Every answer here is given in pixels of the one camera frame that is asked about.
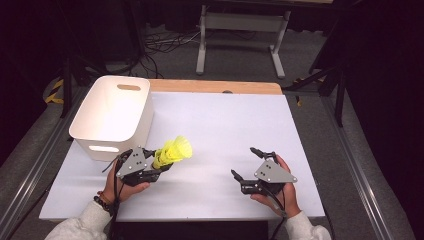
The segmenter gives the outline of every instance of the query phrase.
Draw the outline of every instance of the gray carpet floor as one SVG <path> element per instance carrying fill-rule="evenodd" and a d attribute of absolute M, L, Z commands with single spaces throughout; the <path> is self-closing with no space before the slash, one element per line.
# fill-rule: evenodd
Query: gray carpet floor
<path fill-rule="evenodd" d="M 148 29 L 147 33 L 159 34 L 163 31 L 165 31 L 163 28 Z M 324 43 L 325 37 L 319 32 L 287 31 L 280 50 L 280 58 L 286 72 L 286 78 L 283 80 L 276 77 L 268 50 L 274 38 L 275 36 L 271 33 L 208 32 L 205 72 L 201 76 L 195 73 L 198 37 L 171 52 L 156 52 L 150 56 L 165 79 L 276 82 L 281 86 L 289 86 L 296 78 L 309 76 L 309 67 Z M 142 63 L 150 69 L 154 68 L 152 60 L 143 59 Z M 155 78 L 154 72 L 146 70 L 140 64 L 133 69 L 131 75 Z M 317 85 L 313 83 L 296 93 L 300 96 L 301 106 L 298 106 L 294 94 L 287 94 L 287 98 L 317 182 L 322 203 L 334 226 L 335 235 L 337 239 L 379 239 L 349 170 L 345 150 L 340 144 L 335 126 L 331 121 L 332 116 L 326 112 L 323 99 L 314 93 L 316 88 Z M 330 100 L 334 103 L 334 94 Z M 61 107 L 60 104 L 49 104 L 44 114 L 34 123 L 1 167 L 1 212 L 8 209 L 21 181 L 33 167 L 55 125 L 61 121 L 59 118 Z M 369 149 L 348 94 L 345 95 L 343 123 L 342 131 L 347 136 L 353 156 L 360 163 L 367 177 L 393 239 L 415 239 L 402 207 L 381 174 Z M 70 144 L 69 135 L 65 131 L 58 140 L 57 147 L 38 184 L 30 190 L 31 197 L 22 214 L 32 207 L 38 196 L 52 181 Z M 72 201 L 71 194 L 67 196 L 70 201 Z M 35 205 L 12 239 L 44 239 L 56 226 L 57 223 L 38 219 L 45 198 L 46 196 Z M 330 229 L 327 218 L 312 219 L 312 222 Z M 270 234 L 275 226 L 276 222 L 269 222 Z M 288 239 L 284 229 L 280 230 L 278 236 L 278 239 Z"/>

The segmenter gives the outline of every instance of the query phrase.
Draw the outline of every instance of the white table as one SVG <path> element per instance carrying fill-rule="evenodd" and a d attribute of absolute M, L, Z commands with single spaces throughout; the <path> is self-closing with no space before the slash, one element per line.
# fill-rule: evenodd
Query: white table
<path fill-rule="evenodd" d="M 147 149 L 183 135 L 193 157 L 175 163 L 158 182 L 121 204 L 118 221 L 268 220 L 277 216 L 240 192 L 230 170 L 245 179 L 263 160 L 250 147 L 280 154 L 298 178 L 300 208 L 324 216 L 321 200 L 284 95 L 153 92 L 155 115 Z M 74 142 L 40 219 L 78 216 L 102 190 L 107 162 L 91 160 Z"/>

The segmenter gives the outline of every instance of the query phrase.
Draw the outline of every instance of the white storage bin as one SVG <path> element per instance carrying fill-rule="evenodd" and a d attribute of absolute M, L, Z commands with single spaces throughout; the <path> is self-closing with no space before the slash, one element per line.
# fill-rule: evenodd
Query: white storage bin
<path fill-rule="evenodd" d="M 82 102 L 69 134 L 92 159 L 112 161 L 130 148 L 145 146 L 153 114 L 147 79 L 103 76 Z"/>

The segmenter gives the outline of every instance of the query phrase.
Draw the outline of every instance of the yellow object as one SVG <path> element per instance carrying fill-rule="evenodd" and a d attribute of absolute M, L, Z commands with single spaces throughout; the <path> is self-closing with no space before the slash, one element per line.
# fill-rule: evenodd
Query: yellow object
<path fill-rule="evenodd" d="M 166 141 L 163 148 L 156 150 L 152 166 L 154 169 L 159 169 L 184 158 L 190 158 L 192 155 L 193 150 L 189 141 L 183 136 L 178 136 L 175 140 Z"/>

